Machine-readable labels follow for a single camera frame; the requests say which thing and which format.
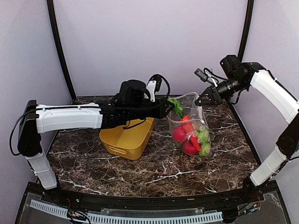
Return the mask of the orange toy carrot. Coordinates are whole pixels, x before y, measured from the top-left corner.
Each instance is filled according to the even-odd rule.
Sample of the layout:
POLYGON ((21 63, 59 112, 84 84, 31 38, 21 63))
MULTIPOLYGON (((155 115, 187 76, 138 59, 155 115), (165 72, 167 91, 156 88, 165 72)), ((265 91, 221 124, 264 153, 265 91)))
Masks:
POLYGON ((189 116, 184 116, 183 118, 180 119, 182 121, 182 128, 184 129, 186 133, 186 140, 190 142, 198 151, 198 153, 201 151, 200 144, 198 143, 198 138, 197 138, 197 133, 194 131, 192 123, 190 122, 190 117, 189 116))

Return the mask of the yellow plastic basket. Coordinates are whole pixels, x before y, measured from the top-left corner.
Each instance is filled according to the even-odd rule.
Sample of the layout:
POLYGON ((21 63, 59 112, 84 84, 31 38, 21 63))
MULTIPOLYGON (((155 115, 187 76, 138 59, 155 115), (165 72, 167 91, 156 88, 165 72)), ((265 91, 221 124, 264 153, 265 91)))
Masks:
POLYGON ((135 119, 128 121, 124 126, 101 130, 99 137, 109 153, 137 160, 150 140, 154 123, 154 118, 135 119))

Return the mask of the clear dotted zip bag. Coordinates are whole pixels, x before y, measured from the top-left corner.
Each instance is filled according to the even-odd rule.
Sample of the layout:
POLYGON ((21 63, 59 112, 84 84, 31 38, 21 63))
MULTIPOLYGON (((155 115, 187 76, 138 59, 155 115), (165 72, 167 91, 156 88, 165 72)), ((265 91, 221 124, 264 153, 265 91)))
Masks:
POLYGON ((198 98, 195 92, 168 98, 174 108, 167 119, 170 134, 184 154, 208 158, 212 154, 210 133, 203 108, 195 104, 198 98))

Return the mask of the green toy apple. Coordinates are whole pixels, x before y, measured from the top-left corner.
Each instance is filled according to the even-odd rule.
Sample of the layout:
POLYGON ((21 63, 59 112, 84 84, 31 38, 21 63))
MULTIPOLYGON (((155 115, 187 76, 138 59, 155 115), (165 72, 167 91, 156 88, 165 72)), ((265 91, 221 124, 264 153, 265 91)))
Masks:
POLYGON ((207 129, 203 131, 197 131, 197 138, 198 138, 198 143, 204 144, 208 142, 209 139, 209 132, 207 129))

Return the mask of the red toy apple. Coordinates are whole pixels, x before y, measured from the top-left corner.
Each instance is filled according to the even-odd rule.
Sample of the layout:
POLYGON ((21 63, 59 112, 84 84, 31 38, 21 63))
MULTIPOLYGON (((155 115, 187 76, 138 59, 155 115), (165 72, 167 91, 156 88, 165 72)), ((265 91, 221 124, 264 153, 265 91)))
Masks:
POLYGON ((186 133, 182 127, 176 127, 173 131, 173 138, 176 142, 183 142, 186 138, 186 133))

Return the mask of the green toy pear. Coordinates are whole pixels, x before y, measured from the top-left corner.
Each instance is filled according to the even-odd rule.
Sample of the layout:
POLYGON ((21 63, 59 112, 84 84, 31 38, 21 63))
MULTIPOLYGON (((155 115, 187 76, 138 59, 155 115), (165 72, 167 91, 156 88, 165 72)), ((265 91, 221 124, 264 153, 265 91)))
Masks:
POLYGON ((199 152, 200 156, 208 156, 211 152, 211 144, 210 143, 204 143, 200 145, 201 151, 199 152))

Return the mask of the red toy tomato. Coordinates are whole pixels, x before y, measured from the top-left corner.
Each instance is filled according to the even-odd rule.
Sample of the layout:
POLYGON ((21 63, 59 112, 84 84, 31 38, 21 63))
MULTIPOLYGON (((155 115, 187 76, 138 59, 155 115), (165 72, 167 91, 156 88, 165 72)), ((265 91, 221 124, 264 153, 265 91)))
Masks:
POLYGON ((183 152, 187 155, 196 155, 198 153, 196 148, 188 141, 183 143, 183 152))

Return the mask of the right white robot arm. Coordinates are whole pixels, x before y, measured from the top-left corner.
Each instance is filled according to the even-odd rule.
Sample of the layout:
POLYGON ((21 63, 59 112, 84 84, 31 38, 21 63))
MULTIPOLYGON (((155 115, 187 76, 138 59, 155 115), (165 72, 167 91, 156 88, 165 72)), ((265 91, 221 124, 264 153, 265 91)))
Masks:
POLYGON ((270 72, 257 62, 241 63, 222 60, 221 66, 227 78, 207 87, 195 104, 219 105, 235 93, 250 88, 267 100, 267 105, 277 112, 274 121, 281 118, 286 126, 278 137, 274 149, 264 161, 247 176, 238 198, 247 203, 261 192, 262 186, 289 162, 299 149, 299 101, 270 72))

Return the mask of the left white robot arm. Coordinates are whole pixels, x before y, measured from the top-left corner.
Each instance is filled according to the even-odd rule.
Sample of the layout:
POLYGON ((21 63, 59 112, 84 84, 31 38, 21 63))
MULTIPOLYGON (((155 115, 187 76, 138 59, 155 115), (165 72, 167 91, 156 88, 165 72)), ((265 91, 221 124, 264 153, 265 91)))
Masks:
POLYGON ((17 119, 17 153, 32 167, 47 195, 55 203, 63 203, 66 193, 58 187, 58 179, 43 151, 41 134, 68 129, 110 129, 126 126, 132 120, 162 119, 174 109, 168 100, 146 102, 133 107, 115 106, 111 103, 83 105, 42 105, 28 101, 24 113, 17 119))

